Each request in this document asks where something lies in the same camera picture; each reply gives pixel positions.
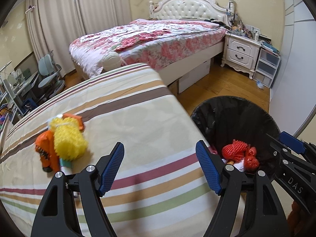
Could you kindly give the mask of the orange foam fruit net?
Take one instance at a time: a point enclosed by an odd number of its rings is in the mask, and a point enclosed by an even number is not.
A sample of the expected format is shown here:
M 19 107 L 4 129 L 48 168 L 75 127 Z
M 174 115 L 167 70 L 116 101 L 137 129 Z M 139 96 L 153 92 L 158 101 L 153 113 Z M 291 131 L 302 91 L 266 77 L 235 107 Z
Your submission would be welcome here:
M 233 140 L 232 144 L 228 144 L 222 148 L 222 156 L 228 161 L 238 163 L 245 157 L 245 153 L 249 147 L 243 141 Z

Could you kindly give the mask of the white nightstand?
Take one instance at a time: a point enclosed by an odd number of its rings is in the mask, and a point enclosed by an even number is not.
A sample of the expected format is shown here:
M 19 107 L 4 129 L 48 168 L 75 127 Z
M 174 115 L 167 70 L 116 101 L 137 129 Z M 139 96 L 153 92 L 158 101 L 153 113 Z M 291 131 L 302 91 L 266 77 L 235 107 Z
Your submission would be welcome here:
M 221 67 L 228 65 L 237 72 L 247 73 L 252 80 L 260 48 L 261 44 L 258 41 L 227 31 Z

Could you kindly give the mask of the grey blue desk chair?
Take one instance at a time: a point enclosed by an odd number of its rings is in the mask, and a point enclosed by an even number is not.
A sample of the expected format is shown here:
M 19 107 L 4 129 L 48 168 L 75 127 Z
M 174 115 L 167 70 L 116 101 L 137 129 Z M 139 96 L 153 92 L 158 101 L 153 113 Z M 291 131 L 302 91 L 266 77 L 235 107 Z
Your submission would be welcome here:
M 62 79 L 61 66 L 54 61 L 54 51 L 49 51 L 38 62 L 38 72 L 42 76 L 38 88 L 44 91 L 44 98 L 49 100 L 61 93 L 65 88 L 65 81 Z

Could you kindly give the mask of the striped bed sheet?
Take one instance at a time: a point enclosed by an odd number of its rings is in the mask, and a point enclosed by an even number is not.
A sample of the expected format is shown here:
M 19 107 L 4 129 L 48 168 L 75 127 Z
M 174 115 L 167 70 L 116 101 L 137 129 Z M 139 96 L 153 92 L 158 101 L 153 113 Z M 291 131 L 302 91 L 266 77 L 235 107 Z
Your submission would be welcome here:
M 42 104 L 9 131 L 1 155 L 1 202 L 16 227 L 31 235 L 52 176 L 42 170 L 36 138 L 49 120 L 79 115 L 87 152 L 80 172 L 125 148 L 123 162 L 102 198 L 118 236 L 203 236 L 218 204 L 196 157 L 203 135 L 149 66 L 137 64 L 82 82 Z

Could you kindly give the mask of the floral pink bed quilt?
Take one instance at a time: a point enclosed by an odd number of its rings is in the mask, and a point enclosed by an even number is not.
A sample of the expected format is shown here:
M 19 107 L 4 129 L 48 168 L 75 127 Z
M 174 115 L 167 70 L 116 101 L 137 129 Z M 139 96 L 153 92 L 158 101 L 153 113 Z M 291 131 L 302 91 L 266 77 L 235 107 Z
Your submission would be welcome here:
M 89 79 L 106 72 L 102 58 L 114 51 L 121 66 L 145 63 L 159 71 L 222 41 L 227 29 L 206 21 L 144 20 L 84 35 L 69 46 L 77 71 Z

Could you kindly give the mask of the study desk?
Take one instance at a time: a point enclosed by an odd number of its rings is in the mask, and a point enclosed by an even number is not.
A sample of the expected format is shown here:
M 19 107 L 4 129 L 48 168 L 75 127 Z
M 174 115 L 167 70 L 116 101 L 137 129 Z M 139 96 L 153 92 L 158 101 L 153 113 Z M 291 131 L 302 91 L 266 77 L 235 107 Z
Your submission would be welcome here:
M 36 84 L 39 73 L 36 71 L 27 80 L 25 80 L 23 74 L 19 74 L 17 78 L 15 78 L 10 74 L 5 73 L 6 68 L 11 63 L 12 61 L 9 61 L 1 68 L 1 82 L 3 83 L 5 89 L 5 95 L 9 95 L 19 113 L 21 115 L 25 115 L 26 110 L 23 110 L 23 102 L 21 101 L 20 97 L 31 91 L 31 89 Z

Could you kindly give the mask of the orange foil snack wrapper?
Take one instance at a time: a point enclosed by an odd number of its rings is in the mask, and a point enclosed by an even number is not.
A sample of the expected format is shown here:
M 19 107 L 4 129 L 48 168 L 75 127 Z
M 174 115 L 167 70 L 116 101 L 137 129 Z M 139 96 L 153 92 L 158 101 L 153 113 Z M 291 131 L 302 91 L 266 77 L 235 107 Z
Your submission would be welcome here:
M 40 161 L 44 172 L 59 172 L 59 157 L 55 153 L 54 134 L 47 130 L 35 140 L 35 151 L 40 154 Z

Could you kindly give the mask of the teal white marker pen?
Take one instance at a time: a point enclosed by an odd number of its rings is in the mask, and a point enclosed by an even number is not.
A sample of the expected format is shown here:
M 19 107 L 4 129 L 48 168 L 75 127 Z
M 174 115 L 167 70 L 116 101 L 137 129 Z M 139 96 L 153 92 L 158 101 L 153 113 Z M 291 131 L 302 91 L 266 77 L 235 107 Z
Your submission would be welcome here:
M 66 161 L 62 158 L 59 159 L 60 167 L 67 167 L 67 168 L 72 168 L 72 162 L 71 161 Z

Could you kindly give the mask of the orange red plastic bag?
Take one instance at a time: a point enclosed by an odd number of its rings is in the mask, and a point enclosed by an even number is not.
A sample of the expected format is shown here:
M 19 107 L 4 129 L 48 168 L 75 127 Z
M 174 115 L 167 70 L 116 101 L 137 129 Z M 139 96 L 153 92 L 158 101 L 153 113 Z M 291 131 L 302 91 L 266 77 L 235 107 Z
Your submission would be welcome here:
M 244 168 L 247 171 L 254 171 L 259 167 L 259 161 L 256 158 L 257 150 L 255 147 L 250 147 L 245 152 Z

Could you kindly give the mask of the yellow foam fruit net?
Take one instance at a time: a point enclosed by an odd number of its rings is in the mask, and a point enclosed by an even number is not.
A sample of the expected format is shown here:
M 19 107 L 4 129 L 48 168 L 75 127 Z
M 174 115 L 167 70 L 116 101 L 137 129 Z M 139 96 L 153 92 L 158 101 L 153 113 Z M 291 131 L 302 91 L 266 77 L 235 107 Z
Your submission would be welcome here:
M 88 148 L 88 142 L 78 127 L 66 123 L 62 117 L 55 117 L 49 123 L 54 134 L 55 153 L 59 158 L 73 161 L 81 157 Z

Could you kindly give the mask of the clear plastic drawer unit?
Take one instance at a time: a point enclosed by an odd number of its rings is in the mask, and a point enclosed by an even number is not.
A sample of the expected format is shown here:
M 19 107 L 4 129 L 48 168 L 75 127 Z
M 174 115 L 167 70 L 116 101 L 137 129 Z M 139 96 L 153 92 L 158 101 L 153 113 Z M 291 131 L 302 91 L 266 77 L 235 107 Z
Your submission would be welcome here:
M 265 46 L 260 48 L 258 59 L 255 67 L 253 79 L 259 81 L 267 88 L 271 88 L 278 67 L 280 65 L 281 57 L 274 53 L 271 49 Z

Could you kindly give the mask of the white tufted headboard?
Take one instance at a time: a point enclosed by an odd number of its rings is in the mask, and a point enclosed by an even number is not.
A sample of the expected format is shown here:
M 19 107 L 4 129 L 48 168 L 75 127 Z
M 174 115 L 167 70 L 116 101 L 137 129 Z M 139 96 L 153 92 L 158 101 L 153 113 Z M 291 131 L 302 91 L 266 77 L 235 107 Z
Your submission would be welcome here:
M 174 20 L 196 19 L 217 20 L 231 26 L 235 20 L 234 0 L 228 0 L 226 7 L 216 0 L 162 0 L 149 3 L 150 19 Z

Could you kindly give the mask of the black lined trash bin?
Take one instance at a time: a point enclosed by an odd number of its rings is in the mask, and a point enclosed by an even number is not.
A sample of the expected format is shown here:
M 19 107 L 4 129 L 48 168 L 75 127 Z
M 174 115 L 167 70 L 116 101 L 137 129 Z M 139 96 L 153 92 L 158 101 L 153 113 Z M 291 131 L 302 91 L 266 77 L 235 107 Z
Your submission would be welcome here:
M 263 108 L 241 97 L 217 96 L 199 104 L 191 119 L 218 153 L 233 140 L 255 147 L 259 169 L 269 179 L 274 178 L 278 159 L 273 155 L 270 137 L 278 139 L 280 130 Z

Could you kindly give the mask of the white storage box under bed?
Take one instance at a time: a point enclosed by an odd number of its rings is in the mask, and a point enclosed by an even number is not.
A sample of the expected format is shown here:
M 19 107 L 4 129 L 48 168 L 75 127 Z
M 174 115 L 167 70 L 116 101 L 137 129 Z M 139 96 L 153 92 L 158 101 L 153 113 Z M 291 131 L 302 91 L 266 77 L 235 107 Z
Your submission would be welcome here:
M 209 59 L 182 76 L 178 82 L 178 92 L 182 93 L 183 91 L 194 85 L 196 82 L 201 80 L 203 77 L 208 75 L 211 67 L 211 62 L 212 60 Z

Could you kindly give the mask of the white round bedpost knob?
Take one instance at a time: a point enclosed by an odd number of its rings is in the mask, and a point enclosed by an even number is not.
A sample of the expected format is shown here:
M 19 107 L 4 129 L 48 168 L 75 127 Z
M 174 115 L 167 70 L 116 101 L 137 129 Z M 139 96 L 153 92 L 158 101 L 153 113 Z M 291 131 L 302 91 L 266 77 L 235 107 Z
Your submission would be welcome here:
M 121 67 L 121 64 L 122 64 L 121 57 L 119 56 L 117 52 L 114 52 L 114 51 L 106 54 L 102 58 L 103 69 L 106 72 Z

